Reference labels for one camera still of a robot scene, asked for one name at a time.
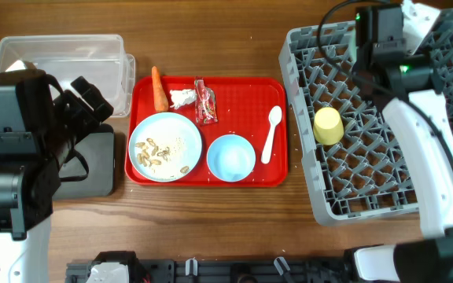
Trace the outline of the light blue bowl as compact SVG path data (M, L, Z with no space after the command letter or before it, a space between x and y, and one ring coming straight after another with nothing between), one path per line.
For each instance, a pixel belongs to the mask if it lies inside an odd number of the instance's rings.
M247 178L256 164L251 143L236 134L225 134L208 147L206 161L210 172L224 182L240 182Z

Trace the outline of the white plastic spoon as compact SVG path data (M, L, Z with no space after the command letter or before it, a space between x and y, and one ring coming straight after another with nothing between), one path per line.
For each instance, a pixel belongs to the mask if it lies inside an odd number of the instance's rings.
M282 108L280 106L276 105L270 110L268 121L270 128L261 154L262 164L268 164L271 160L275 129L282 121Z

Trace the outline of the yellow plastic cup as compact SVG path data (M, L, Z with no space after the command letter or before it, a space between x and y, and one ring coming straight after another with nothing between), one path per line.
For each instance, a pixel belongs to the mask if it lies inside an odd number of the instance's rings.
M313 132L315 140L322 145L334 145L344 136L344 125L340 113L324 107L315 113Z

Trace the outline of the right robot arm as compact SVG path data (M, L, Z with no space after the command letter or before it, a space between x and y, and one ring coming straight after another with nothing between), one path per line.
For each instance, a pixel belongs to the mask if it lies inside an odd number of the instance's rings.
M418 202L420 241L360 248L355 270L365 281L453 282L453 135L444 83L412 38L400 4L357 9L355 83L394 133Z

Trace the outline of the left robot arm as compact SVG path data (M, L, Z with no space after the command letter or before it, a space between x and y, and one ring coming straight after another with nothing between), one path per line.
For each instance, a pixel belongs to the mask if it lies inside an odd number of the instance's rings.
M60 171L113 112L85 78L62 90L41 69L0 73L0 282L46 282Z

